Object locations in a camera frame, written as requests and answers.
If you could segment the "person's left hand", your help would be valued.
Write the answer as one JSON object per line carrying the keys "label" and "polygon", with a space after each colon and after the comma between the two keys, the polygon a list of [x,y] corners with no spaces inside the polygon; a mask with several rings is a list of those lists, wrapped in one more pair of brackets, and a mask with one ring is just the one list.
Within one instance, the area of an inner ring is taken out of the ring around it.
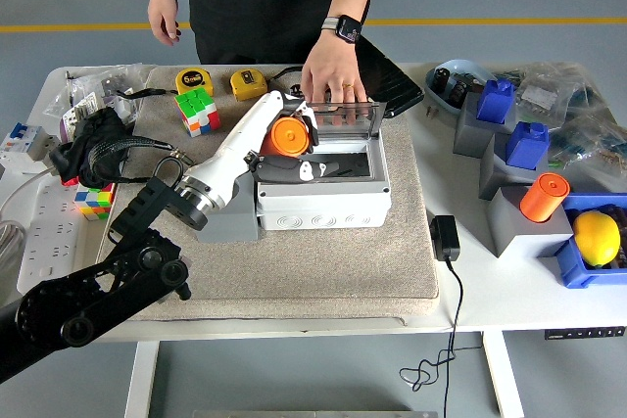
{"label": "person's left hand", "polygon": [[345,121],[354,124],[350,105],[367,101],[355,45],[323,30],[303,65],[301,90],[309,103],[323,103],[330,93],[330,102],[342,105]]}

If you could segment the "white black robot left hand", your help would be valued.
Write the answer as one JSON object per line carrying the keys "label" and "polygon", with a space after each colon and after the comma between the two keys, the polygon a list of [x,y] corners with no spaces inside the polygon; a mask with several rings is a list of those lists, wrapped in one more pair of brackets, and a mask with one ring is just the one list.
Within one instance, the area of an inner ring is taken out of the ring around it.
{"label": "white black robot left hand", "polygon": [[245,158],[261,149],[268,130],[285,114],[305,116],[317,130],[314,109],[306,101],[268,92],[234,125],[212,157],[185,172],[176,192],[204,214],[223,209],[233,197],[235,180],[249,171]]}

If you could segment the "person's right hand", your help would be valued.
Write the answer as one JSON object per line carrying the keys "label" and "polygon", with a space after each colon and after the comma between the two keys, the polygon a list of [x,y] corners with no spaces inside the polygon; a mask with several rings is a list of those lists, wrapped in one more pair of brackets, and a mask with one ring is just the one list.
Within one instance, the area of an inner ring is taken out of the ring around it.
{"label": "person's right hand", "polygon": [[159,42],[173,46],[179,41],[177,0],[149,0],[147,13],[152,33]]}

